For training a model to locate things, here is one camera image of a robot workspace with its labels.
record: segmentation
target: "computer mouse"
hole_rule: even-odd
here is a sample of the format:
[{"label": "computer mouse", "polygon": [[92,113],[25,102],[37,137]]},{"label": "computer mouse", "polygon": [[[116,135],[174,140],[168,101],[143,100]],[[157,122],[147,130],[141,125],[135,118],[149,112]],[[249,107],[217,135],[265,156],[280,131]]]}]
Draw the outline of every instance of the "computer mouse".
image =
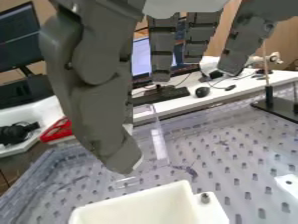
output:
[{"label": "computer mouse", "polygon": [[196,96],[198,98],[204,98],[205,96],[208,96],[209,93],[210,93],[209,87],[200,87],[196,89]]}]

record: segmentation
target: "black monitor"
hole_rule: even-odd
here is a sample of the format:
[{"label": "black monitor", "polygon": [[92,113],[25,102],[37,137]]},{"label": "black monitor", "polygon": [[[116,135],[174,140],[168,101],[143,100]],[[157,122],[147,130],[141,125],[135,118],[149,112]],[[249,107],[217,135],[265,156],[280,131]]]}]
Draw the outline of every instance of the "black monitor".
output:
[{"label": "black monitor", "polygon": [[25,66],[43,60],[39,31],[32,2],[0,12],[0,72],[20,68],[28,73]]}]

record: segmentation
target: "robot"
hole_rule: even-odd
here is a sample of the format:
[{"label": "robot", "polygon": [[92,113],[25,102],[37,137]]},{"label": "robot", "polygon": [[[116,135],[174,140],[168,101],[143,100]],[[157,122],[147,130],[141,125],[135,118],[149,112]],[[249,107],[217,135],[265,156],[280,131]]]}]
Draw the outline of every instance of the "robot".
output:
[{"label": "robot", "polygon": [[[107,168],[131,173],[143,154],[132,124],[131,55],[137,22],[148,16],[155,83],[170,79],[174,33],[186,16],[185,62],[200,63],[229,0],[51,0],[57,13],[40,32],[47,73],[73,133]],[[297,0],[242,0],[218,63],[237,76],[278,21],[298,14]]]}]

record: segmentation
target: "white container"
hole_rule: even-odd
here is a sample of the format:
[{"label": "white container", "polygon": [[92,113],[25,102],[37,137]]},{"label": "white container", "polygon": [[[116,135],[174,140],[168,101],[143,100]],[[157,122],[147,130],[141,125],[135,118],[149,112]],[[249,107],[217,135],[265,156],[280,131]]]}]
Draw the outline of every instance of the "white container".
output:
[{"label": "white container", "polygon": [[210,202],[200,205],[189,182],[180,181],[77,208],[69,224],[226,224],[216,196],[209,195]]}]

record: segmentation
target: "black device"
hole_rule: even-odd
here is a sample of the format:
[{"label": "black device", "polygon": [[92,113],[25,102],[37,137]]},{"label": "black device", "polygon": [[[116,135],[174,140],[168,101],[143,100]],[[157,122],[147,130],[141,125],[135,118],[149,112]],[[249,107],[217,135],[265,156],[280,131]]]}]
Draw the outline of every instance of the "black device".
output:
[{"label": "black device", "polygon": [[204,98],[205,96],[208,96],[210,93],[210,88],[209,87],[200,87],[196,89],[196,96],[198,98]]},{"label": "black device", "polygon": [[29,138],[29,133],[40,128],[37,122],[32,124],[13,124],[12,126],[0,127],[0,144],[4,146],[15,145]]},{"label": "black device", "polygon": [[0,109],[53,95],[48,77],[35,75],[27,67],[43,60],[39,30],[32,2],[0,13],[0,72],[20,69],[24,73],[21,80],[0,86]]},{"label": "black device", "polygon": [[148,90],[144,96],[133,98],[133,106],[164,102],[189,95],[190,93],[186,87],[157,87],[155,90]]}]

